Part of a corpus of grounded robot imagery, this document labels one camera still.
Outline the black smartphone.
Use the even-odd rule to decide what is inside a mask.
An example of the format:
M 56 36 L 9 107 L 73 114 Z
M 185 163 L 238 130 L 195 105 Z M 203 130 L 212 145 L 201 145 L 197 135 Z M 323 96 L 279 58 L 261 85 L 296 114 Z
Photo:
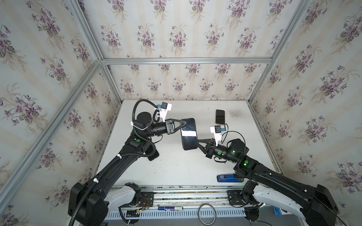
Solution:
M 196 131 L 181 130 L 182 146 L 185 151 L 198 148 L 198 137 Z

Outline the pink-cased phone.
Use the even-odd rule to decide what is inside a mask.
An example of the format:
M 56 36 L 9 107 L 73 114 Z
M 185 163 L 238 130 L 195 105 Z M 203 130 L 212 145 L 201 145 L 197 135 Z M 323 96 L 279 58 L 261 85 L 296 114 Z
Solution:
M 225 111 L 224 110 L 216 110 L 216 124 L 225 124 Z

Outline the black phone case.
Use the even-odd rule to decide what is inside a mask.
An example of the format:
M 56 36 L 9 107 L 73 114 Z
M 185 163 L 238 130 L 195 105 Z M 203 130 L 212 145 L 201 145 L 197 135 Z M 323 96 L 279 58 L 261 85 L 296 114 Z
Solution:
M 196 132 L 197 131 L 196 121 L 194 118 L 185 118 L 185 119 L 181 119 L 181 121 L 184 122 L 184 125 L 181 129 L 182 132 L 186 132 L 186 131 Z

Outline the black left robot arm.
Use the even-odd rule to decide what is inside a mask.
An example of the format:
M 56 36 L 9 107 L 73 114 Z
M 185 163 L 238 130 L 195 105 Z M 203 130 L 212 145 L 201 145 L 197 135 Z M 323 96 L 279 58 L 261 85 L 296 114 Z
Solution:
M 109 211 L 133 202 L 140 188 L 133 182 L 126 183 L 121 189 L 110 190 L 122 174 L 139 158 L 152 161 L 159 152 L 151 138 L 171 135 L 186 126 L 185 120 L 155 119 L 160 110 L 151 115 L 141 112 L 132 114 L 132 131 L 120 152 L 99 173 L 85 183 L 76 183 L 70 191 L 68 214 L 69 225 L 76 221 L 84 226 L 99 226 Z

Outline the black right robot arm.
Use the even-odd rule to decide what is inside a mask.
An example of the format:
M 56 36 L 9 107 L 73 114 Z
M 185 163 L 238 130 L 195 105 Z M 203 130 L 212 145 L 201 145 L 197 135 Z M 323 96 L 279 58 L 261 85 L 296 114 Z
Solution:
M 247 182 L 240 192 L 241 205 L 264 203 L 292 213 L 309 226 L 334 226 L 338 207 L 330 191 L 303 184 L 279 174 L 247 155 L 240 139 L 219 145 L 215 139 L 200 139 L 198 147 L 206 157 L 218 157 L 235 164 L 233 170 Z

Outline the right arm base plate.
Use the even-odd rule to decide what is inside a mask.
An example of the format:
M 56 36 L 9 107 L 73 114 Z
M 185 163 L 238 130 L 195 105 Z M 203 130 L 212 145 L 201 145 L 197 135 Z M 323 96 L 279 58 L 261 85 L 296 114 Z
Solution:
M 242 190 L 227 190 L 229 205 L 241 206 L 246 203 L 243 200 Z

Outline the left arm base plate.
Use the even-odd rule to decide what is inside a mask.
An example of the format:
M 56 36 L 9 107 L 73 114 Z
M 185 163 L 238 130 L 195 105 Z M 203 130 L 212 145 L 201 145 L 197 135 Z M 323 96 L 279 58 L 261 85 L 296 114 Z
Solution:
M 136 207 L 152 207 L 154 203 L 154 192 L 140 192 L 136 197 Z

